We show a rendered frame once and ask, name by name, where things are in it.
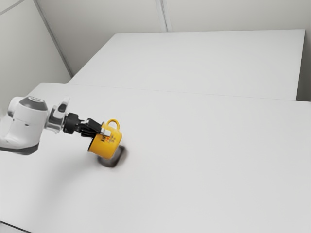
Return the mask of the yellow printed mug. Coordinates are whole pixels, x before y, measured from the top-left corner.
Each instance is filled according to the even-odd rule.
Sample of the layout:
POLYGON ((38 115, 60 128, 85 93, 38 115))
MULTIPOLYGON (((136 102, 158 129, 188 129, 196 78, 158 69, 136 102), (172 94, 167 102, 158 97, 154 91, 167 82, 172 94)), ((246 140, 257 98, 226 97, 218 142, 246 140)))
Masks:
POLYGON ((117 159, 121 155, 121 140, 122 132, 119 122, 116 119, 110 119, 101 125, 101 131, 92 139, 88 152, 106 160, 117 159))

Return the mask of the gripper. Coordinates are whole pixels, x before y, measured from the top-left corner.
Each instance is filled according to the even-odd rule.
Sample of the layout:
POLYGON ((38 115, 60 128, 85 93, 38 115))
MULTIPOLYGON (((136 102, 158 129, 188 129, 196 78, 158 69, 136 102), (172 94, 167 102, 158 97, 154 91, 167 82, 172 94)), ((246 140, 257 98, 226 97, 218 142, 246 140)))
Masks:
POLYGON ((73 134, 78 132, 81 137, 94 138, 96 134, 101 134, 103 136, 110 136, 111 131, 103 128, 101 124, 94 121, 91 118, 86 120, 86 128, 81 128, 84 120, 78 118, 77 114, 68 113, 64 119, 63 132, 68 134, 73 134))

